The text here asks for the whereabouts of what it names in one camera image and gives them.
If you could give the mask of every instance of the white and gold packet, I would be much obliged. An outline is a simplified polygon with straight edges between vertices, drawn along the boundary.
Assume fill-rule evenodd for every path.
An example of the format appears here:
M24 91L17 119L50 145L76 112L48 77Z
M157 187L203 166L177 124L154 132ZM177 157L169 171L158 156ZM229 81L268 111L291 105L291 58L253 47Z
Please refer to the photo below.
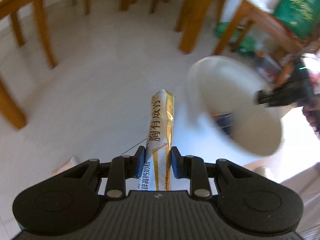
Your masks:
M151 98L145 163L139 190L170 190L174 96L164 89Z

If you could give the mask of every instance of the floor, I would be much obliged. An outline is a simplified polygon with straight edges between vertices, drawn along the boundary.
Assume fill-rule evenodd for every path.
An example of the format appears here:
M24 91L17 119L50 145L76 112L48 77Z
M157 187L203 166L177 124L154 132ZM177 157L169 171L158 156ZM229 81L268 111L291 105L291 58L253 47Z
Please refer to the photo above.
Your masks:
M160 88L175 93L190 66L211 54L217 40L210 20L194 52L182 55L181 34L173 31L180 4L161 3L154 15L148 7L140 0L123 13L118 0L99 0L89 16L82 4L52 11L48 22L59 62L53 70L33 22L22 27L22 48L11 33L1 38L1 77L28 125L16 131L0 117L0 240L19 232L11 211L15 196L72 156L108 162L145 145L150 97Z

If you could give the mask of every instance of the green object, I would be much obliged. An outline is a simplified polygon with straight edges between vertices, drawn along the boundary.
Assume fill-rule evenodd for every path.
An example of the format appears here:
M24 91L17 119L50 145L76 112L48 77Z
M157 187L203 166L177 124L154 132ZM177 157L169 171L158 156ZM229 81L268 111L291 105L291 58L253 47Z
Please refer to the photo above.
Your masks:
M229 23L228 22L222 22L218 25L216 28L214 35L218 38L222 36L222 34L225 32L226 28L228 27ZM230 43L233 43L236 41L237 37L239 36L240 31L237 30L235 32L235 35L231 38ZM254 51L254 47L256 45L256 41L250 37L249 35L246 35L243 41L241 42L238 53L243 55L243 56L248 56Z
M281 0L274 16L304 40L319 23L320 0Z

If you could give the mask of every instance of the teal object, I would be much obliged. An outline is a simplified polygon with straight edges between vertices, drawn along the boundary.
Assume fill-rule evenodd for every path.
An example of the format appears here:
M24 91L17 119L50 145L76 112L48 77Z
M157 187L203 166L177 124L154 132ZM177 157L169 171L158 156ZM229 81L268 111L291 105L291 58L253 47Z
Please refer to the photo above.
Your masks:
M304 40L320 21L320 0L281 0L273 15Z
M222 22L218 25L218 27L216 28L214 35L218 38L220 38L223 33L225 32L226 28L228 27L229 22ZM240 34L240 31L237 30L235 32L235 35L231 38L230 43L233 43L236 41L236 39L238 38ZM254 52L254 48L256 45L256 41L255 39L253 39L251 36L246 35L245 38L243 39L242 43L239 46L238 49L238 53L241 54L242 56L248 56L250 55L252 52Z

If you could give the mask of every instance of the white bucket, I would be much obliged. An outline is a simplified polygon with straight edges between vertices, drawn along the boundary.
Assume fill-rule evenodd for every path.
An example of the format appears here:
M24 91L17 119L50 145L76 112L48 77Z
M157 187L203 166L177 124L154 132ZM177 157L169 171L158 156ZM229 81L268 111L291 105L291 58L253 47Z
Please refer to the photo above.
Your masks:
M255 104L256 92L265 88L265 81L257 73L224 56L201 59L188 74L187 91L193 114L233 113L234 146L259 156L273 154L281 141L276 108ZM221 130L212 118L207 121L212 129Z

